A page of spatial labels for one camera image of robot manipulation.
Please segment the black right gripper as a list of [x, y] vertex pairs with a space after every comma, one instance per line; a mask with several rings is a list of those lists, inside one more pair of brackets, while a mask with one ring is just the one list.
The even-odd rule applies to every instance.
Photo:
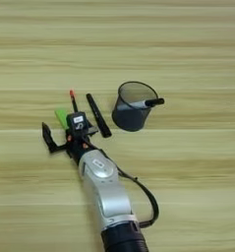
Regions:
[[[72, 131], [71, 129], [66, 131], [66, 140], [67, 143], [61, 146], [58, 146], [52, 136], [51, 130], [47, 124], [42, 123], [42, 137], [43, 140], [51, 154], [62, 152], [67, 149], [67, 154], [72, 158], [76, 163], [79, 163], [82, 156], [93, 150], [88, 136], [84, 130]], [[94, 135], [98, 132], [98, 129], [95, 126], [89, 127], [87, 134]]]

